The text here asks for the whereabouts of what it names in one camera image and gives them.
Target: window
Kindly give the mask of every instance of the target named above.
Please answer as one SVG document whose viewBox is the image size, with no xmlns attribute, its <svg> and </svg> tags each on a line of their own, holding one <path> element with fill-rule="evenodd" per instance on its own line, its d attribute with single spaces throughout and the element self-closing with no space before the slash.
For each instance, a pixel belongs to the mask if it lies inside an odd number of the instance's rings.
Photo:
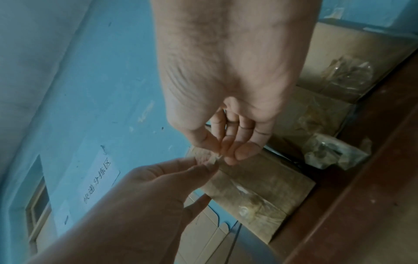
<svg viewBox="0 0 418 264">
<path fill-rule="evenodd" d="M 43 251 L 57 238 L 49 195 L 43 178 L 26 207 L 26 222 L 32 255 Z"/>
</svg>

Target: ceiling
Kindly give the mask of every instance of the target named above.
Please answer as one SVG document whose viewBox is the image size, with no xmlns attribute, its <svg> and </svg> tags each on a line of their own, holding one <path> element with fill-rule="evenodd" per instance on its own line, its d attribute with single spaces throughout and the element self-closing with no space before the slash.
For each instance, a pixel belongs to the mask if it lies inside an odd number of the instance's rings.
<svg viewBox="0 0 418 264">
<path fill-rule="evenodd" d="M 90 2 L 0 1 L 0 181 Z"/>
</svg>

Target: blue wall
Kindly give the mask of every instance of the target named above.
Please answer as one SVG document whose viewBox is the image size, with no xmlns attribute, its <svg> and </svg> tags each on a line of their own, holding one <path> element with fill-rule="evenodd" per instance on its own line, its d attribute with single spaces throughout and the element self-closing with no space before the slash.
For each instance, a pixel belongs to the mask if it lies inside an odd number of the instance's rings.
<svg viewBox="0 0 418 264">
<path fill-rule="evenodd" d="M 398 17 L 408 1 L 399 0 L 395 7 L 393 1 L 369 2 L 379 12 L 362 8 L 362 1 L 325 0 L 321 17 L 343 7 L 342 19 L 379 27 L 398 23 L 403 30 L 413 26 L 409 16 L 404 21 Z M 25 235 L 22 230 L 10 232 L 22 210 L 14 198 L 25 200 L 33 193 L 25 189 L 24 179 L 41 168 L 36 175 L 45 178 L 53 212 L 68 200 L 76 222 L 85 213 L 76 195 L 78 185 L 101 145 L 121 175 L 133 167 L 183 157 L 189 146 L 165 119 L 146 0 L 92 4 L 2 184 L 0 263 L 16 263 L 15 248 L 24 243 L 17 239 Z"/>
</svg>

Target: white paper sign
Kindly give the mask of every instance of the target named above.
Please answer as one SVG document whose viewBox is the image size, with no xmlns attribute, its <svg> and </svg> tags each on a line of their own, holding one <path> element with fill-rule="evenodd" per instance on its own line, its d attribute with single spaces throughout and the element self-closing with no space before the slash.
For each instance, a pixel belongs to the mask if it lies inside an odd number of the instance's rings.
<svg viewBox="0 0 418 264">
<path fill-rule="evenodd" d="M 87 211 L 110 190 L 119 174 L 112 158 L 100 150 L 78 189 Z"/>
<path fill-rule="evenodd" d="M 61 236 L 73 226 L 74 223 L 67 200 L 61 204 L 58 211 L 54 212 L 54 221 L 58 236 Z"/>
</svg>

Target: hand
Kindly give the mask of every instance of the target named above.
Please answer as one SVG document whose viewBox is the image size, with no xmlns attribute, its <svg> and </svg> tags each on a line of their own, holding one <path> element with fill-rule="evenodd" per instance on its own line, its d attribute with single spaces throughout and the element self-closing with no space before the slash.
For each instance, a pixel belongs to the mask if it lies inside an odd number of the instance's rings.
<svg viewBox="0 0 418 264">
<path fill-rule="evenodd" d="M 131 170 L 67 234 L 30 264 L 173 263 L 185 227 L 208 205 L 184 208 L 218 164 L 177 159 Z"/>
<path fill-rule="evenodd" d="M 153 0 L 170 124 L 230 165 L 259 153 L 302 70 L 320 3 Z"/>
</svg>

